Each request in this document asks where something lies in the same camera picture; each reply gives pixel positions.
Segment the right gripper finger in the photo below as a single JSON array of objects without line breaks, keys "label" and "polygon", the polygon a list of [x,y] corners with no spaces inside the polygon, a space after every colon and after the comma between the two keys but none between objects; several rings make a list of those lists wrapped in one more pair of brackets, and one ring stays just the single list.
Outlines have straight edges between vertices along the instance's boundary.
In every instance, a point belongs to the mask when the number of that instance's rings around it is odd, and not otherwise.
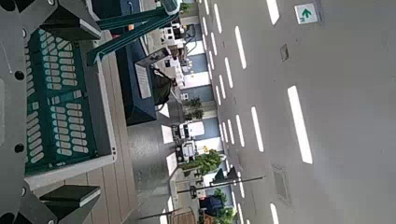
[{"label": "right gripper finger", "polygon": [[98,40],[101,29],[85,0],[56,0],[57,7],[40,25],[52,35],[69,41]]},{"label": "right gripper finger", "polygon": [[39,200],[57,217],[57,224],[83,224],[100,196],[99,186],[63,185]]}]

